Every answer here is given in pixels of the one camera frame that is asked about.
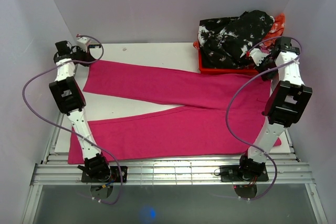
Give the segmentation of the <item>pink trousers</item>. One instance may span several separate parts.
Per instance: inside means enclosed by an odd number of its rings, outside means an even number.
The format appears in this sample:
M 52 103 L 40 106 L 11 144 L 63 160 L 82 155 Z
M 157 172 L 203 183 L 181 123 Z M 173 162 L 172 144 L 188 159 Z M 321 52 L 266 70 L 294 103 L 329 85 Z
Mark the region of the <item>pink trousers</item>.
M 101 60 L 90 66 L 83 90 L 172 106 L 90 120 L 94 140 L 111 161 L 243 153 L 264 124 L 270 82 Z

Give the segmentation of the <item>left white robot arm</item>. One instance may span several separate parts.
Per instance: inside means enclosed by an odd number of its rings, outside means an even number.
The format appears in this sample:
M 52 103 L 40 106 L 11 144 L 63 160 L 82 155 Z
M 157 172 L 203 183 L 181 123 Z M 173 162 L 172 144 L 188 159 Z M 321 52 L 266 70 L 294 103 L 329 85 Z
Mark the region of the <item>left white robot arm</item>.
M 87 67 L 96 60 L 90 53 L 90 42 L 91 38 L 79 36 L 75 46 L 66 40 L 55 43 L 57 75 L 49 89 L 59 111 L 71 122 L 79 142 L 83 165 L 78 168 L 89 178 L 105 182 L 111 178 L 111 168 L 92 136 L 85 114 L 86 101 L 75 80 L 77 64 Z

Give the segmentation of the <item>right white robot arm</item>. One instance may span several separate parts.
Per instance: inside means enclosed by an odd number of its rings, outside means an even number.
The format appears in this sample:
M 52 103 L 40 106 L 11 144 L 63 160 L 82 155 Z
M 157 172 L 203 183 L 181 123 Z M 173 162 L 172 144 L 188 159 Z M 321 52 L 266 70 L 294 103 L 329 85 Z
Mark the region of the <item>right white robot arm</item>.
M 312 96 L 312 88 L 301 78 L 300 48 L 292 45 L 290 37 L 278 37 L 265 57 L 257 56 L 255 50 L 249 55 L 261 78 L 271 82 L 271 93 L 262 112 L 265 117 L 262 129 L 239 160 L 237 174 L 242 180 L 256 180 L 266 174 L 266 155 L 278 137 L 300 120 Z

